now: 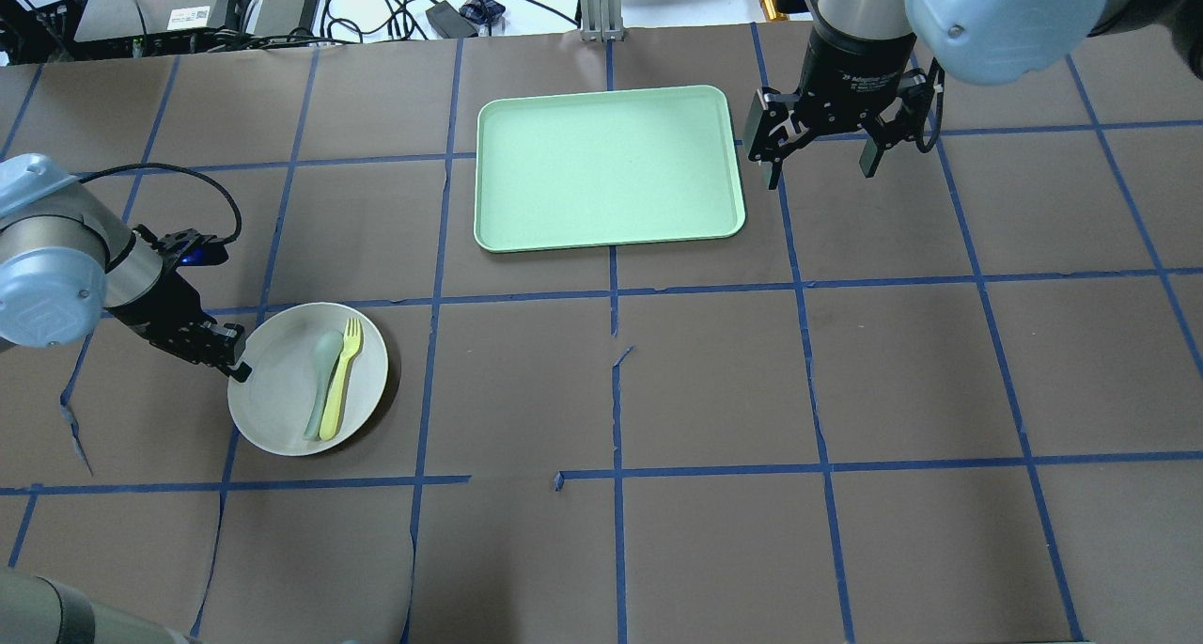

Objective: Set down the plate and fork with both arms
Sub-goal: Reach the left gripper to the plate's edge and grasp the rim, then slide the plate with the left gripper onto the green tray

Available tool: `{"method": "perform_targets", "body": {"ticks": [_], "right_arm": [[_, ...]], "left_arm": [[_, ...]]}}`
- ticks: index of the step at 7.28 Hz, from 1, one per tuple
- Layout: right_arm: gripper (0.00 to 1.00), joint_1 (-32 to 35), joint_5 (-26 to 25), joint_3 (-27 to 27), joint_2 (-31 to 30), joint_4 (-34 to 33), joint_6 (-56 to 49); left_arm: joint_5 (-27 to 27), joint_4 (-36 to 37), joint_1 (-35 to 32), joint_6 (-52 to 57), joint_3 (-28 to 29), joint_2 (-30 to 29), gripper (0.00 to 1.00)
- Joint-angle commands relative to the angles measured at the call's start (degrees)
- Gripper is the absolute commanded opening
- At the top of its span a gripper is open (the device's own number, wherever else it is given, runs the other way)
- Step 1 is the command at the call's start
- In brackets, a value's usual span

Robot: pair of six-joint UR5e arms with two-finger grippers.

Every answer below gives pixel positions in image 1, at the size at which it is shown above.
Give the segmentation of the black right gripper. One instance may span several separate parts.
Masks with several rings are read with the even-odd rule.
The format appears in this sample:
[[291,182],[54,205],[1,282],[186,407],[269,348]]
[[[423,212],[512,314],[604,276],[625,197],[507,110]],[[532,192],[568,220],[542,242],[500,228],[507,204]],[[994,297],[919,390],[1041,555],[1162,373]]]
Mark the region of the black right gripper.
[[[751,163],[764,165],[768,190],[780,189],[783,163],[820,135],[869,134],[859,156],[865,178],[876,176],[887,150],[915,143],[928,154],[941,137],[941,71],[905,71],[915,33],[897,39],[855,39],[816,24],[808,36],[796,94],[757,88],[743,122]],[[889,120],[881,113],[899,100]]]

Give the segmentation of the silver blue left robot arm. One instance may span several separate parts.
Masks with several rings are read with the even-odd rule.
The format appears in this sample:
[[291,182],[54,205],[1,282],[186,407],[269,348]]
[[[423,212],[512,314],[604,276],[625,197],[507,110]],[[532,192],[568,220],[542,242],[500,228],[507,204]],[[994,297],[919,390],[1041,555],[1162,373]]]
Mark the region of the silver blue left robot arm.
[[130,226],[51,156],[1,167],[1,333],[8,347],[60,347],[109,314],[159,350],[245,382],[245,327],[203,309],[180,267],[227,262],[225,237]]

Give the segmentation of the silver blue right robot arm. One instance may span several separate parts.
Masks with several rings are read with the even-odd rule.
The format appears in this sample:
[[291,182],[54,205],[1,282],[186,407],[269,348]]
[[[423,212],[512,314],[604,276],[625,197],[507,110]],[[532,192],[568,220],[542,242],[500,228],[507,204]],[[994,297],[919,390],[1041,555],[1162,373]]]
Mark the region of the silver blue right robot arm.
[[758,88],[743,125],[746,156],[780,187],[787,156],[820,137],[867,135],[859,167],[887,150],[932,150],[946,79],[1006,85],[1045,70],[1086,39],[1160,24],[1201,73],[1201,0],[804,0],[812,14],[792,91]]

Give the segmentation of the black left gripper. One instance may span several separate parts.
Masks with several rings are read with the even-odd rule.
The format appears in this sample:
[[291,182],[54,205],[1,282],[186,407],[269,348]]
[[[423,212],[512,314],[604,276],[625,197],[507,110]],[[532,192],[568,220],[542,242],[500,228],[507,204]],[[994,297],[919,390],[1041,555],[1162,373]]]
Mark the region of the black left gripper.
[[162,351],[202,361],[235,383],[248,380],[245,326],[207,314],[197,289],[178,273],[180,266],[227,261],[227,241],[198,231],[124,234],[112,242],[115,255],[106,264],[103,311]]

